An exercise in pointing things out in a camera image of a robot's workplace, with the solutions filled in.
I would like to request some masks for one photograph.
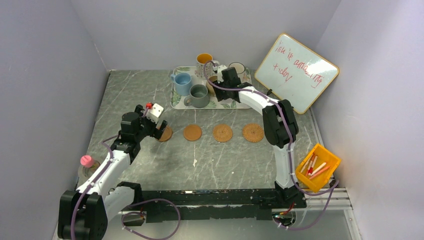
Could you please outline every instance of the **gray marble surface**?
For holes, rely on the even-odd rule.
[[[100,141],[118,133],[122,114],[133,111],[137,104],[144,106],[153,102],[165,108],[163,115],[173,130],[172,138],[159,142],[146,137],[135,161],[118,182],[140,183],[143,190],[273,188],[276,163],[272,146],[265,138],[251,143],[242,135],[246,124],[263,126],[262,116],[253,109],[173,109],[171,72],[112,71],[87,154],[102,162],[107,151]],[[266,88],[254,78],[252,83],[266,93]],[[294,149],[297,165],[318,143],[318,136],[310,111],[295,116],[299,126]],[[183,137],[183,129],[189,124],[201,127],[203,134],[199,140],[190,142]],[[230,141],[219,143],[213,138],[213,128],[217,124],[232,127]]]

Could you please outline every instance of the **marker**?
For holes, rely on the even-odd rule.
[[[319,170],[321,170],[321,169],[323,169],[323,167],[326,165],[327,163],[326,162],[323,162],[321,165],[319,165],[319,167],[317,167],[313,172],[312,172],[312,174],[311,175],[314,175],[314,174],[316,174]]]
[[[322,174],[323,172],[325,172],[325,171],[326,171],[327,169],[329,169],[329,168],[330,168],[330,166],[326,166],[326,167],[324,167],[324,169],[322,169],[321,171],[319,171],[319,172],[315,173],[315,175],[311,176],[311,177],[309,178],[309,180],[311,180],[311,179],[315,178],[316,176],[318,176],[318,175]]]
[[[310,166],[309,171],[307,171],[307,174],[309,176],[312,175],[312,172],[313,172],[314,167],[315,167],[315,163],[317,162],[317,158],[318,158],[318,156],[316,155],[315,158],[313,159],[312,166]]]
[[[309,161],[309,166],[306,168],[306,173],[305,173],[306,176],[308,176],[308,173],[311,170],[312,162],[313,161]]]
[[[314,154],[312,154],[311,156],[310,156],[310,158],[305,162],[305,164],[303,165],[303,167],[302,167],[302,170],[300,170],[300,173],[302,173],[304,170],[305,170],[305,168],[306,168],[306,166],[308,165],[308,163],[309,163],[309,161],[312,159],[314,157]]]

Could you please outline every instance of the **yellow bin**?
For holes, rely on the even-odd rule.
[[[314,169],[318,168],[322,163],[326,163],[324,168],[327,166],[330,166],[329,169],[321,173],[320,175],[309,179],[309,176],[306,176],[306,166],[305,170],[303,172],[300,172],[304,166],[304,164],[308,161],[308,159],[312,156],[312,154],[315,154],[318,156],[316,159],[315,167]],[[305,159],[297,166],[295,174],[297,179],[304,183],[306,186],[308,186],[313,192],[318,192],[324,185],[326,185],[336,168],[339,166],[340,162],[342,160],[338,158],[336,155],[332,154],[329,150],[327,150],[325,147],[323,147],[321,144],[317,143],[313,149],[307,154]]]

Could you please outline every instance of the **pink bottle cap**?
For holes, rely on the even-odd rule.
[[[84,155],[81,157],[81,165],[86,168],[91,168],[94,164],[94,159],[90,155]]]

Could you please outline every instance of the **white mug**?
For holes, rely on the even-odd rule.
[[[213,61],[215,63],[216,66],[218,66],[220,64],[219,61],[215,61],[214,58],[212,57],[212,55],[210,55],[209,53],[201,53],[199,55],[197,55],[197,64],[196,64],[196,71],[195,74],[198,78],[201,79],[206,79],[204,72],[203,72],[203,68],[205,67],[205,63],[207,63],[208,61]],[[208,63],[206,65],[206,75],[209,78],[210,76],[213,76],[214,73],[214,68],[213,68],[213,64],[212,63]]]
[[[240,78],[240,81],[242,83],[246,82],[248,80],[248,73],[246,71],[246,67],[240,63],[240,62],[232,62],[228,65],[229,68],[233,67],[235,68],[235,71],[237,72],[237,76]]]

